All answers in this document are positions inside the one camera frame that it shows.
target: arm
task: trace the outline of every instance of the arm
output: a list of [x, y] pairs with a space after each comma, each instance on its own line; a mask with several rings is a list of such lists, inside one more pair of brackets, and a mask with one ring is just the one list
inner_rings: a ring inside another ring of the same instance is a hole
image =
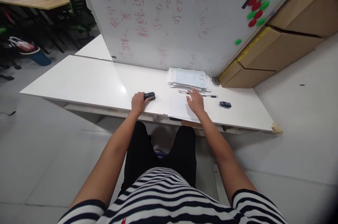
[[69, 209], [87, 199], [98, 199], [107, 207], [109, 206], [135, 123], [150, 100], [150, 98], [148, 98], [143, 101], [143, 95], [144, 92], [139, 92], [132, 98], [131, 112], [110, 137], [98, 162], [71, 203]]
[[232, 196], [237, 190], [248, 189], [256, 191], [236, 160], [230, 145], [204, 111], [203, 97], [196, 89], [193, 89], [192, 92], [188, 92], [192, 98], [191, 100], [190, 97], [187, 96], [188, 105], [202, 124], [205, 137], [215, 156], [229, 202], [231, 203]]

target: red magnet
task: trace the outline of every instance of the red magnet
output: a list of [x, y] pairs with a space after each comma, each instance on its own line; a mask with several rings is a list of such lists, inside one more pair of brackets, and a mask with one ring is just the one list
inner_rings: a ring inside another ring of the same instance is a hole
[[249, 5], [249, 6], [252, 6], [252, 5], [254, 5], [256, 2], [257, 2], [257, 0], [250, 0], [249, 3], [248, 3], [248, 5]]
[[256, 23], [257, 23], [256, 19], [251, 20], [250, 23], [249, 23], [249, 27], [255, 26]]
[[254, 19], [258, 19], [263, 15], [263, 11], [258, 11], [256, 15], [253, 17]]
[[262, 2], [258, 1], [252, 6], [252, 11], [258, 10], [259, 7], [261, 6]]

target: pen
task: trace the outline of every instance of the pen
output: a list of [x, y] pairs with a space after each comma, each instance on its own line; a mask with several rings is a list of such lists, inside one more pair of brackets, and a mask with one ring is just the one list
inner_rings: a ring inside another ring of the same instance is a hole
[[[182, 94], [189, 94], [187, 91], [182, 91], [182, 90], [177, 90], [179, 93]], [[205, 96], [205, 97], [212, 97], [212, 98], [218, 98], [218, 96], [215, 95], [201, 95], [201, 96]]]

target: stack of papers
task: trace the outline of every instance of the stack of papers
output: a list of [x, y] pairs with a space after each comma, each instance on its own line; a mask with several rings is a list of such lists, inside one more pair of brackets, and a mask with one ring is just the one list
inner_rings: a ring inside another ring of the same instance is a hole
[[199, 91], [211, 92], [210, 77], [203, 71], [181, 68], [169, 68], [168, 85], [170, 88], [195, 88]]
[[190, 109], [186, 95], [171, 95], [169, 98], [169, 117], [200, 123]]

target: black and white striped shirt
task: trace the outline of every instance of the black and white striped shirt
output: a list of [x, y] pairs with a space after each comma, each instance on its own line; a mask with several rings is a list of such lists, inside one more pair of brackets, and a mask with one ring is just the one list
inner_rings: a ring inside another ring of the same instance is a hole
[[58, 224], [129, 223], [273, 223], [285, 224], [265, 196], [239, 190], [232, 207], [192, 188], [174, 170], [153, 168], [141, 175], [109, 209], [99, 200], [86, 200], [66, 212]]

